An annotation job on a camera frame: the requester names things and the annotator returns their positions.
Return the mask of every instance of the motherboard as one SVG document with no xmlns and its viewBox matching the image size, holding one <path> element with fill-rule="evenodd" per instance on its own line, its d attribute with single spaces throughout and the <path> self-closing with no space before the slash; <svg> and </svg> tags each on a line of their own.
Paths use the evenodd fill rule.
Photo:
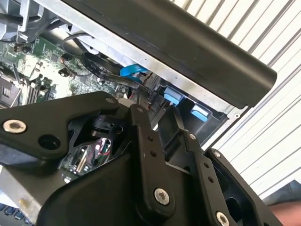
<svg viewBox="0 0 301 226">
<path fill-rule="evenodd" d="M 79 57 L 66 53 L 42 37 L 29 44 L 0 42 L 0 57 L 0 69 L 5 71 L 15 67 L 20 79 L 26 83 L 19 105 L 95 91 L 104 91 L 120 99 L 127 97 L 129 92 L 125 85 L 93 75 Z M 78 147 L 62 164 L 64 180 L 71 181 L 104 164 L 110 156 L 110 149 L 111 141 L 105 138 L 93 145 Z"/>
<path fill-rule="evenodd" d="M 69 55 L 42 37 L 29 44 L 0 43 L 0 55 L 5 59 L 1 66 L 15 65 L 20 77 L 25 78 L 32 88 L 42 87 L 42 92 L 28 103 L 95 91 L 104 91 L 120 99 L 128 92 L 127 86 L 97 78 L 78 57 Z"/>
</svg>

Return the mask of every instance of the silver screw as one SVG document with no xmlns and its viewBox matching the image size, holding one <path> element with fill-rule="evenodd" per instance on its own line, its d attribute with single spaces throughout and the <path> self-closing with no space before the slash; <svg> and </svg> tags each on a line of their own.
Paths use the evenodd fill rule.
<svg viewBox="0 0 301 226">
<path fill-rule="evenodd" d="M 111 104 L 114 103 L 114 101 L 113 101 L 111 98 L 106 98 L 105 100 L 108 101 L 108 102 L 111 103 Z"/>
<path fill-rule="evenodd" d="M 219 154 L 217 151 L 214 151 L 213 154 L 214 154 L 217 158 L 220 158 L 220 157 L 221 157 L 221 154 Z"/>
<path fill-rule="evenodd" d="M 142 108 L 140 108 L 140 107 L 138 107 L 137 109 L 138 109 L 138 111 L 140 111 L 142 113 L 144 112 L 144 110 Z"/>
<path fill-rule="evenodd" d="M 155 199 L 160 204 L 165 206 L 169 204 L 169 196 L 165 190 L 161 188 L 157 188 L 154 192 L 154 195 L 155 195 Z"/>
<path fill-rule="evenodd" d="M 222 226 L 230 226 L 230 222 L 229 222 L 228 218 L 222 212 L 217 212 L 216 218 Z"/>
<path fill-rule="evenodd" d="M 195 140 L 195 139 L 196 139 L 196 136 L 195 136 L 195 135 L 193 135 L 192 133 L 190 133 L 190 134 L 189 134 L 189 137 L 190 137 L 191 139 L 193 139 L 193 140 Z"/>
<path fill-rule="evenodd" d="M 27 126 L 24 122 L 16 119 L 7 120 L 2 125 L 7 133 L 20 134 L 25 132 Z"/>
<path fill-rule="evenodd" d="M 236 113 L 236 114 L 234 115 L 234 117 L 235 117 L 236 119 L 239 119 L 239 118 L 240 118 L 240 113 Z"/>
</svg>

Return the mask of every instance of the black metal bracket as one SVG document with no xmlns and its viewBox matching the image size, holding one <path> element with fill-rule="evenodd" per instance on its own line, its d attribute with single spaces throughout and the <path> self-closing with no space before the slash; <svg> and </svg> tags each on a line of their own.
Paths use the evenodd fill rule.
<svg viewBox="0 0 301 226">
<path fill-rule="evenodd" d="M 219 179 L 224 199 L 233 218 L 243 226 L 273 226 L 279 221 L 244 181 L 228 160 L 215 149 L 206 151 Z"/>
<path fill-rule="evenodd" d="M 173 106 L 160 120 L 159 133 L 151 129 L 141 105 L 125 107 L 104 92 L 0 111 L 4 129 L 11 119 L 26 129 L 19 134 L 0 131 L 0 161 L 5 172 L 12 167 L 24 170 L 30 177 L 22 178 L 24 184 L 39 178 L 52 184 L 62 159 L 82 144 L 100 137 L 115 142 L 114 159 L 48 199 L 48 193 L 41 200 L 27 191 L 43 205 L 40 226 L 95 225 L 104 209 L 103 224 L 108 226 L 281 225 L 222 155 L 202 154 Z M 237 200 L 238 208 L 230 198 Z M 32 210 L 32 203 L 26 210 Z"/>
</svg>

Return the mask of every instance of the white corrugated wall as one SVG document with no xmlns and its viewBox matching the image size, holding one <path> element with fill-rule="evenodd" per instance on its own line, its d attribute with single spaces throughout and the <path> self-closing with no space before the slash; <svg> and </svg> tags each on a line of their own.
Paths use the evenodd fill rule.
<svg viewBox="0 0 301 226">
<path fill-rule="evenodd" d="M 215 146 L 265 198 L 301 178 L 301 0 L 173 0 L 278 73 Z"/>
</svg>

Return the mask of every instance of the blue latch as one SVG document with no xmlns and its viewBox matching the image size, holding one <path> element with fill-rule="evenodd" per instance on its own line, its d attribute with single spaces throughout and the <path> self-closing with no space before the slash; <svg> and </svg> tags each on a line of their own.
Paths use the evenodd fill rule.
<svg viewBox="0 0 301 226">
<path fill-rule="evenodd" d="M 208 120 L 209 112 L 207 112 L 206 110 L 204 110 L 203 108 L 201 108 L 198 105 L 194 105 L 193 109 L 191 110 L 191 114 L 193 114 L 198 119 L 205 122 Z"/>
<path fill-rule="evenodd" d="M 182 98 L 182 95 L 174 89 L 167 87 L 164 91 L 164 98 L 166 100 L 169 100 L 171 103 L 178 105 Z"/>
<path fill-rule="evenodd" d="M 142 67 L 139 64 L 130 65 L 122 68 L 120 70 L 120 76 L 125 78 L 133 79 L 134 81 L 141 82 L 139 78 L 133 77 L 133 74 L 140 73 L 140 72 L 148 72 L 148 70 L 145 67 Z"/>
</svg>

